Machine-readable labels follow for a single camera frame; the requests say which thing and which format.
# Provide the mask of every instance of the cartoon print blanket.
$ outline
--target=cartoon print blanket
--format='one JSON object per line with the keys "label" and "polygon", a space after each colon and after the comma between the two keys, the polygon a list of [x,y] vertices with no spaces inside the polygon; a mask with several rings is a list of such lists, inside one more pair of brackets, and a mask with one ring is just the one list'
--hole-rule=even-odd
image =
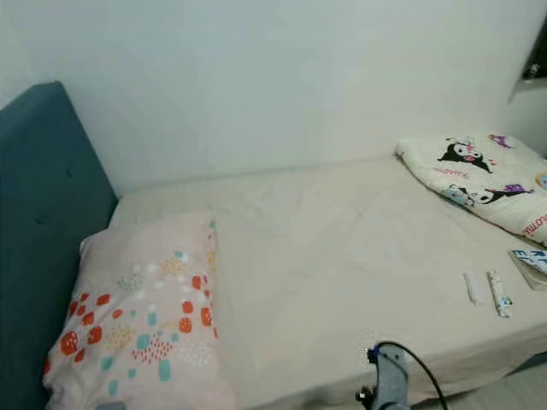
{"label": "cartoon print blanket", "polygon": [[547,160],[517,138],[403,140],[397,153],[428,188],[547,246]]}

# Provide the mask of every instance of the small white object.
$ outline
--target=small white object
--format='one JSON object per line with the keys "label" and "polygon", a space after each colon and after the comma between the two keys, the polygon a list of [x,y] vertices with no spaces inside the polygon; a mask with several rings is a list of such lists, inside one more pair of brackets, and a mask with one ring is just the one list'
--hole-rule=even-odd
{"label": "small white object", "polygon": [[493,270],[488,271],[486,276],[488,277],[497,314],[502,318],[510,318],[511,312],[508,310],[508,307],[513,304],[513,301],[511,301],[510,297],[505,295],[501,279],[497,276],[496,271]]}
{"label": "small white object", "polygon": [[463,273],[465,278],[465,285],[468,287],[469,300],[475,306],[482,305],[485,302],[486,292],[477,277],[472,272]]}

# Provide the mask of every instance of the headboard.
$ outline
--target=headboard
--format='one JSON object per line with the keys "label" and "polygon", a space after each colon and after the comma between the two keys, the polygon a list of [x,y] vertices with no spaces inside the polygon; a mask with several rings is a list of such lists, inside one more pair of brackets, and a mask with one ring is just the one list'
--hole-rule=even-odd
{"label": "headboard", "polygon": [[62,330],[79,243],[115,194],[61,83],[0,111],[0,408],[42,409],[44,360]]}

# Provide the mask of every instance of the pink pillowcase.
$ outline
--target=pink pillowcase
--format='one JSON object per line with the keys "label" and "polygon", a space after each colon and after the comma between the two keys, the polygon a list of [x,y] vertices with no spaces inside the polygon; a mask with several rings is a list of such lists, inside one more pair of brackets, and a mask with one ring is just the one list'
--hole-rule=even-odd
{"label": "pink pillowcase", "polygon": [[216,244],[209,213],[88,237],[44,368],[47,408],[235,408],[212,318]]}

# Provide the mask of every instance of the mattress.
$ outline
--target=mattress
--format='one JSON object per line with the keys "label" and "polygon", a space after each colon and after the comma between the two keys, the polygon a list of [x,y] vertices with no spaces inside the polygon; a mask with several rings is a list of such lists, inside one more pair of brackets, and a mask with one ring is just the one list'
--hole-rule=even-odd
{"label": "mattress", "polygon": [[[547,293],[507,251],[528,246],[426,189],[393,157],[159,186],[123,197],[112,226],[210,209],[219,232],[216,317],[239,404],[353,401],[362,349],[397,340],[446,394],[547,350]],[[462,274],[496,269],[513,318],[475,307]],[[412,365],[413,402],[433,397]]]}

